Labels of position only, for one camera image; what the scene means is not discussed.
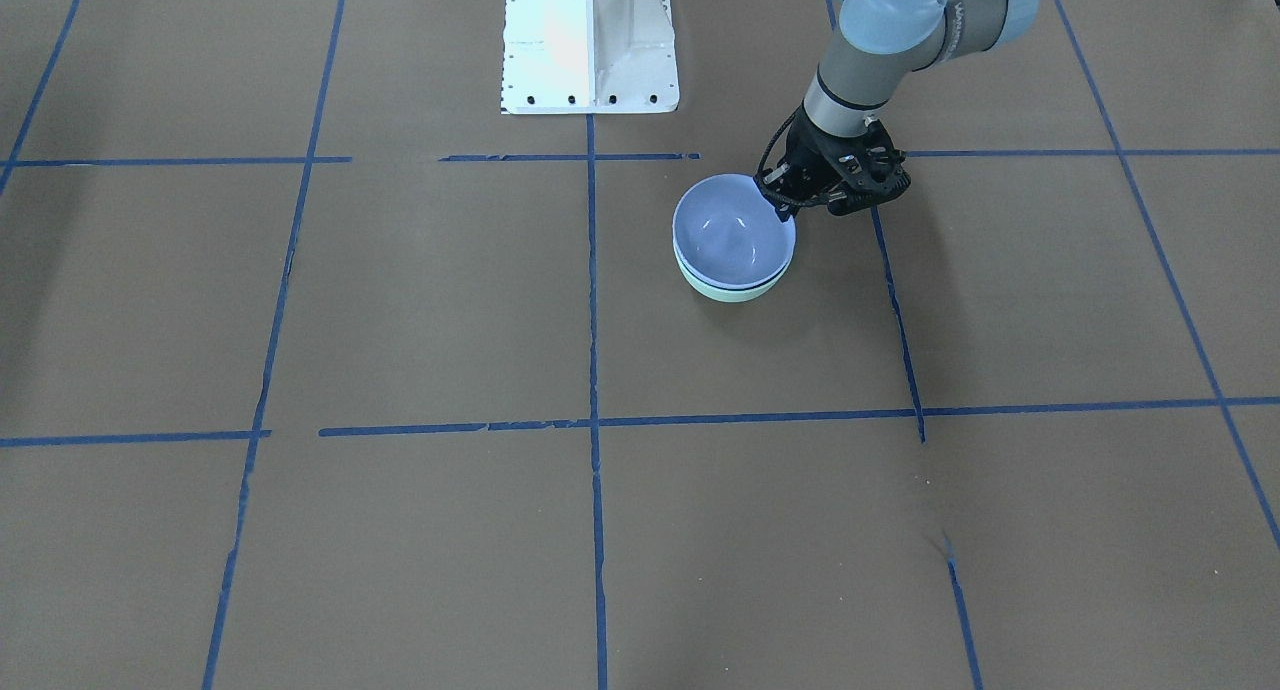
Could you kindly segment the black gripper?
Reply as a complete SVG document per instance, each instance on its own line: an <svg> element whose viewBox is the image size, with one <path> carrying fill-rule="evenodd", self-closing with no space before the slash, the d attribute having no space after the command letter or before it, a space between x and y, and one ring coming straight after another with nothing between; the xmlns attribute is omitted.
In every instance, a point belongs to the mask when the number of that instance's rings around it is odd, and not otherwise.
<svg viewBox="0 0 1280 690"><path fill-rule="evenodd" d="M805 111L795 110L769 140L768 157L778 140L785 140L778 163L760 172L760 195L778 219L794 219L797 202L831 204L845 198L844 179L822 152L819 134Z"/></svg>

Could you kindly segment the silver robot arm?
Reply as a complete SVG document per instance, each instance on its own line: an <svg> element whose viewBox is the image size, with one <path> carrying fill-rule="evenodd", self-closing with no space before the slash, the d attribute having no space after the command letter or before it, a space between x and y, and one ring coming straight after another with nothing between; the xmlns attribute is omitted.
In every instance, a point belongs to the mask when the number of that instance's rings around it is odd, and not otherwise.
<svg viewBox="0 0 1280 690"><path fill-rule="evenodd" d="M911 179L881 122L905 76L1019 38L1041 0L831 0L833 35L800 106L780 125L776 166L754 183L780 221L805 207L850 215L901 197Z"/></svg>

